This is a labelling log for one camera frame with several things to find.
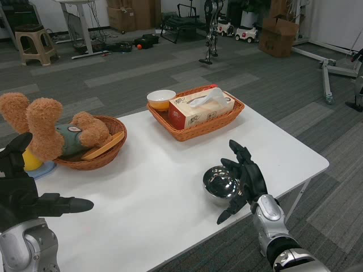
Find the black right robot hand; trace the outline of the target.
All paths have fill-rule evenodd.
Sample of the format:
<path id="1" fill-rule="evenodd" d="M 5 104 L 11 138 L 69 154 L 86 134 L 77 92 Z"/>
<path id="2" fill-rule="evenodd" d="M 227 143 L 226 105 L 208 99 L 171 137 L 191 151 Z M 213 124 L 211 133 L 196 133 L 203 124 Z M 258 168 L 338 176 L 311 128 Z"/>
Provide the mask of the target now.
<path id="1" fill-rule="evenodd" d="M 222 158 L 221 163 L 229 170 L 232 177 L 239 181 L 239 191 L 229 202 L 229 207 L 218 217 L 217 224 L 223 223 L 247 204 L 254 213 L 259 197 L 268 193 L 263 174 L 258 165 L 252 161 L 249 150 L 232 139 L 229 140 L 229 147 L 236 155 L 237 161 Z"/>

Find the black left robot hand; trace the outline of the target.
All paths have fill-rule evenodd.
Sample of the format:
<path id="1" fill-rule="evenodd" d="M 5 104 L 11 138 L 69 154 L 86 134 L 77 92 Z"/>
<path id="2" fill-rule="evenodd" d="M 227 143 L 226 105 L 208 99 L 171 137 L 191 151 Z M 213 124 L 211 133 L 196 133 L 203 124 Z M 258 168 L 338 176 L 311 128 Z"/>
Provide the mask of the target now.
<path id="1" fill-rule="evenodd" d="M 60 217 L 63 214 L 91 210 L 94 203 L 81 198 L 65 198 L 58 193 L 38 195 L 33 177 L 24 170 L 23 153 L 32 134 L 23 133 L 1 151 L 1 232 L 41 216 Z"/>

